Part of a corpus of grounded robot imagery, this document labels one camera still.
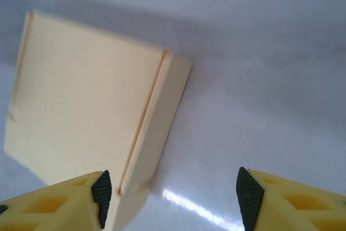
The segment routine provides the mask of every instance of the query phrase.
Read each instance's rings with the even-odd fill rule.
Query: beige box
[[[161,48],[29,13],[5,152],[47,184],[109,170],[113,196],[106,230],[117,230],[148,195],[145,185],[190,68]],[[116,218],[128,220],[119,224]]]

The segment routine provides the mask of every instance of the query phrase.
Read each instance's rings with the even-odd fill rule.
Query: glossy floor
[[[172,48],[194,67],[125,230],[243,230],[240,166],[346,194],[345,0],[0,0],[1,134],[24,11]],[[43,186],[0,153],[0,200]]]

